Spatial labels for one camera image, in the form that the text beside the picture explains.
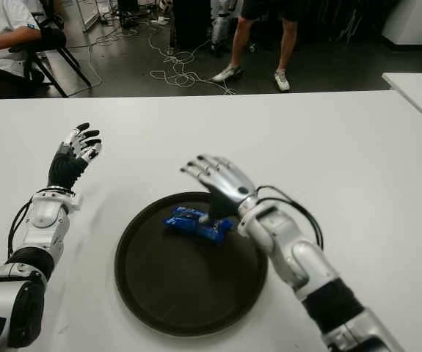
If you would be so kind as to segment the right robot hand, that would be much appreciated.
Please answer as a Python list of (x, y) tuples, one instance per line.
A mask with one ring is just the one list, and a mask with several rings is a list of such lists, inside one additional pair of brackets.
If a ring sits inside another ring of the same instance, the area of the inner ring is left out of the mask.
[(256, 187), (235, 164), (219, 156), (200, 154), (180, 168), (203, 185), (211, 203), (200, 223), (208, 224), (227, 217), (241, 218), (255, 206)]

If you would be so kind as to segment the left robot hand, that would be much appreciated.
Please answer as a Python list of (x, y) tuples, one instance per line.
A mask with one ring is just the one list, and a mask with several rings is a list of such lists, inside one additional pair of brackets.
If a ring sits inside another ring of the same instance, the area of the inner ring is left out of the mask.
[(91, 129), (88, 122), (72, 129), (61, 141), (48, 171), (48, 187), (72, 192), (76, 181), (88, 165), (98, 157), (102, 141), (100, 131)]

